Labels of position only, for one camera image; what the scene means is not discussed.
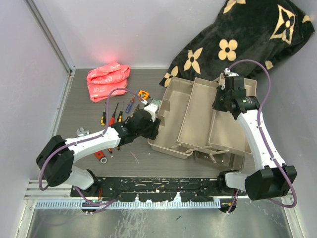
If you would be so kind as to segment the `grey green toolbox latch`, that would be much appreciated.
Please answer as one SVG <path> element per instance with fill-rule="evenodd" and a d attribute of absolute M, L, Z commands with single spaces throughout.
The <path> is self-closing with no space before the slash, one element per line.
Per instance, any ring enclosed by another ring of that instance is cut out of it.
<path fill-rule="evenodd" d="M 162 104 L 162 100 L 152 99 L 151 103 L 156 105 L 159 108 Z"/>

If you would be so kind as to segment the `blue handled screwdriver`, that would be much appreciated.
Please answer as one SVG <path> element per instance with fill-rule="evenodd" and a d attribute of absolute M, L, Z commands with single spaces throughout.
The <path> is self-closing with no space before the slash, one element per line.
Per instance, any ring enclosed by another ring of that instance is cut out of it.
<path fill-rule="evenodd" d="M 134 94 L 133 98 L 130 100 L 130 102 L 129 102 L 129 104 L 128 104 L 126 110 L 125 110 L 125 113 L 126 113 L 126 114 L 129 114 L 129 113 L 130 113 L 130 111 L 131 111 L 131 109 L 132 109 L 132 106 L 133 106 L 133 104 L 134 104 L 134 101 L 135 101 L 135 97 L 136 97 L 136 95 Z"/>

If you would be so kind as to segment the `red black screwdriver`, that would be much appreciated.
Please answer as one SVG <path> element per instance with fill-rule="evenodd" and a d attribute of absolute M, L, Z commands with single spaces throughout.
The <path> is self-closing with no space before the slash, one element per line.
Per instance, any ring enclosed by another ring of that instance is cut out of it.
<path fill-rule="evenodd" d="M 111 116 L 111 118 L 110 118 L 110 121 L 109 121 L 109 124 L 108 124 L 109 126 L 111 126 L 111 125 L 114 124 L 115 116 L 116 116 L 116 110 L 117 110 L 118 104 L 119 104 L 119 103 L 117 103 L 117 105 L 116 105 L 116 107 L 115 107 L 115 110 L 114 110 L 114 112 L 113 112 L 113 114 L 112 114 L 112 116 Z"/>

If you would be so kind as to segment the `translucent brown plastic toolbox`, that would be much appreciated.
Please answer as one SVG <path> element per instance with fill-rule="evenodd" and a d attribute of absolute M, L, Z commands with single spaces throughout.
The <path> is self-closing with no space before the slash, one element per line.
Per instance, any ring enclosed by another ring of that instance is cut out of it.
<path fill-rule="evenodd" d="M 181 159 L 196 159 L 225 170 L 241 170 L 251 149 L 229 112 L 212 108 L 221 75 L 213 81 L 171 79 L 158 111 L 158 135 L 148 144 L 155 151 Z"/>

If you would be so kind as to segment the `orange handled small pliers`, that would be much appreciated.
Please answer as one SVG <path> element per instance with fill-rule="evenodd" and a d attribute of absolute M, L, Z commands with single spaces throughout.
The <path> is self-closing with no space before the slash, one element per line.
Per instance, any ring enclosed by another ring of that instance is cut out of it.
<path fill-rule="evenodd" d="M 107 149 L 110 153 L 112 153 L 112 149 L 111 148 L 108 148 Z"/>

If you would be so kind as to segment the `yellow black screwdriver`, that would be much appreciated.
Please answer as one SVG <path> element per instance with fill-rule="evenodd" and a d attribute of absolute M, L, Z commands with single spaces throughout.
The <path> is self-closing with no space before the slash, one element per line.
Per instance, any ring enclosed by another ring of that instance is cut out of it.
<path fill-rule="evenodd" d="M 119 115 L 118 115 L 118 118 L 117 118 L 117 122 L 122 122 L 122 118 L 123 118 L 123 108 L 124 108 L 124 102 L 122 103 L 122 108 L 121 108 L 121 110 L 119 111 Z"/>
<path fill-rule="evenodd" d="M 101 117 L 101 125 L 102 126 L 106 125 L 106 102 L 105 102 L 105 108 L 104 108 L 104 111 L 103 111 L 102 117 Z"/>

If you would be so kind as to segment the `orange handled adjustable wrench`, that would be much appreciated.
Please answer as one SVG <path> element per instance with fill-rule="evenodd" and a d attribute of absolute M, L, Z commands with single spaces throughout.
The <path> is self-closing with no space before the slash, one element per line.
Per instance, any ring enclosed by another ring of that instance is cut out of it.
<path fill-rule="evenodd" d="M 78 137 L 83 137 L 86 135 L 89 135 L 89 131 L 85 130 L 84 128 L 80 127 L 77 129 L 76 134 Z M 94 153 L 96 158 L 102 163 L 102 164 L 106 164 L 107 163 L 107 158 L 105 156 L 105 154 L 103 153 L 103 151 L 98 151 L 96 153 Z"/>

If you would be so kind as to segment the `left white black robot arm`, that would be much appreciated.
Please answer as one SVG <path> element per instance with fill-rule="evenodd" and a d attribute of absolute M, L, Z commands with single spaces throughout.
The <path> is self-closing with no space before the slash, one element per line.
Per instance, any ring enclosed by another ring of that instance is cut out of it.
<path fill-rule="evenodd" d="M 125 121 L 93 134 L 72 139 L 63 139 L 60 135 L 52 137 L 36 158 L 40 169 L 40 190 L 68 184 L 87 196 L 95 196 L 101 188 L 100 181 L 91 170 L 82 170 L 74 163 L 96 152 L 132 143 L 137 137 L 154 140 L 160 122 L 159 118 L 141 109 Z M 42 185 L 44 179 L 47 187 Z"/>

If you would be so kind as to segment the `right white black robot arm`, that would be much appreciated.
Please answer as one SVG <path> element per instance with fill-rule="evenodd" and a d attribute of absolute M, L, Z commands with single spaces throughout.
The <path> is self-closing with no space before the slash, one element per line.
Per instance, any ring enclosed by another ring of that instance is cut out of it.
<path fill-rule="evenodd" d="M 217 87 L 213 109 L 230 113 L 242 128 L 253 155 L 256 171 L 250 175 L 240 171 L 224 171 L 217 178 L 217 189 L 229 195 L 234 189 L 246 192 L 252 201 L 272 202 L 293 192 L 297 176 L 294 166 L 286 165 L 266 129 L 260 103 L 256 96 L 247 96 L 244 77 L 222 75 Z"/>

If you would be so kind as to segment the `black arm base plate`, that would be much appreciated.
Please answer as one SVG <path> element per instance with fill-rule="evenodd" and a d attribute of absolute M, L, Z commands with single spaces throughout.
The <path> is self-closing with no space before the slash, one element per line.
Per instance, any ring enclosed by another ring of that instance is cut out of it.
<path fill-rule="evenodd" d="M 169 177 L 99 177 L 99 187 L 92 197 L 121 202 L 173 201 L 180 195 L 181 202 L 213 201 L 217 196 L 234 196 L 236 189 L 220 188 L 216 178 Z"/>

